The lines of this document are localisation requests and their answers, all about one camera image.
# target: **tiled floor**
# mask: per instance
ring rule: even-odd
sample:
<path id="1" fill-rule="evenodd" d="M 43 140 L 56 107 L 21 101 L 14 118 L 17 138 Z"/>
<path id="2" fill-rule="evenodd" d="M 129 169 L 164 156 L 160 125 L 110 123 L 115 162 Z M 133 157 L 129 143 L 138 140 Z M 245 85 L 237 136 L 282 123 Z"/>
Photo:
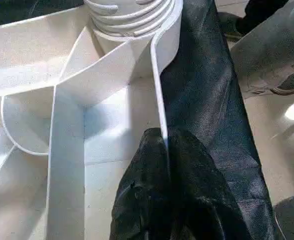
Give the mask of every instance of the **tiled floor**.
<path id="1" fill-rule="evenodd" d="M 218 11 L 243 17 L 247 1 L 216 0 Z M 273 205 L 294 196 L 294 95 L 245 100 Z"/>

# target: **plastic compartment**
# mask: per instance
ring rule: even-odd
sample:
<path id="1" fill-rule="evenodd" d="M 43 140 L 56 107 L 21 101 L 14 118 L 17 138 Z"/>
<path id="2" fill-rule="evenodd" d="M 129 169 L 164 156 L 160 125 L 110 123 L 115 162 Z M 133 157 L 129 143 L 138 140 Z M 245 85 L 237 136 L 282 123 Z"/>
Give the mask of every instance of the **plastic compartment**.
<path id="1" fill-rule="evenodd" d="M 0 239 L 109 238 L 116 189 L 143 132 L 161 127 L 166 137 L 159 72 L 177 52 L 181 11 L 178 0 L 159 34 L 123 43 L 98 42 L 84 24 L 52 84 L 1 86 Z"/>
<path id="2" fill-rule="evenodd" d="M 48 155 L 53 87 L 4 96 L 1 116 L 10 140 L 32 155 Z"/>
<path id="3" fill-rule="evenodd" d="M 0 114 L 0 240 L 28 239 L 44 215 L 47 163 L 13 146 Z"/>
<path id="4" fill-rule="evenodd" d="M 45 212 L 47 158 L 13 147 L 0 168 L 0 240 L 28 239 Z"/>

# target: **curved plastic edge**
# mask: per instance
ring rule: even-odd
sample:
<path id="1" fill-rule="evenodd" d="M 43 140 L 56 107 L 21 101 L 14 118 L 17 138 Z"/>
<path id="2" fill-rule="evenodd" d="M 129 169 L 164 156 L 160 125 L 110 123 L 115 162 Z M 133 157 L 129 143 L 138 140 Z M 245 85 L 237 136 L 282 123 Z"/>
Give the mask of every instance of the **curved plastic edge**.
<path id="1" fill-rule="evenodd" d="M 183 0 L 176 0 L 175 7 L 171 16 L 167 20 L 167 24 L 161 27 L 161 29 L 154 35 L 150 46 L 151 64 L 160 117 L 160 128 L 166 147 L 168 147 L 168 127 L 163 102 L 160 74 L 164 68 L 173 60 L 178 52 L 182 7 Z"/>
<path id="2" fill-rule="evenodd" d="M 25 153 L 28 153 L 30 155 L 35 155 L 35 156 L 48 156 L 49 153 L 47 153 L 47 152 L 34 152 L 34 151 L 30 151 L 28 149 L 25 149 L 23 146 L 21 146 L 19 143 L 17 143 L 14 140 L 14 138 L 11 136 L 11 134 L 9 133 L 9 130 L 6 127 L 6 122 L 5 122 L 4 117 L 3 117 L 3 105 L 4 105 L 4 98 L 5 97 L 6 96 L 1 97 L 0 114 L 1 114 L 1 122 L 2 122 L 2 125 L 3 125 L 3 129 L 4 129 L 7 137 L 10 139 L 10 141 L 12 141 L 14 146 L 16 146 L 17 148 L 19 148 L 21 151 L 23 151 Z"/>

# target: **black bag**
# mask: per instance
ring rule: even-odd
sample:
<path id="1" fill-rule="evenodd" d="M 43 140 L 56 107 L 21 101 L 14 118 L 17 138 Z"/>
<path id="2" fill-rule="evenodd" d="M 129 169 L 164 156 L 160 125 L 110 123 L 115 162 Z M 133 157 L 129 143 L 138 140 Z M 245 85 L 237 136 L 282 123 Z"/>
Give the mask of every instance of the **black bag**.
<path id="1" fill-rule="evenodd" d="M 169 153 L 160 129 L 144 133 L 119 184 L 110 240 L 250 240 L 223 175 L 200 141 L 172 130 Z"/>

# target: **white cylinder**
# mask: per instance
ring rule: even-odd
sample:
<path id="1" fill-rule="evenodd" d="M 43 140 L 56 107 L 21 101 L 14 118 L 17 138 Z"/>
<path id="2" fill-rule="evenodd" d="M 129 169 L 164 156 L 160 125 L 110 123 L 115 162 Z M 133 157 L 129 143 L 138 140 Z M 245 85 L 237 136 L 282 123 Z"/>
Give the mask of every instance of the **white cylinder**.
<path id="1" fill-rule="evenodd" d="M 175 0 L 84 0 L 96 27 L 114 37 L 136 37 L 159 28 Z"/>

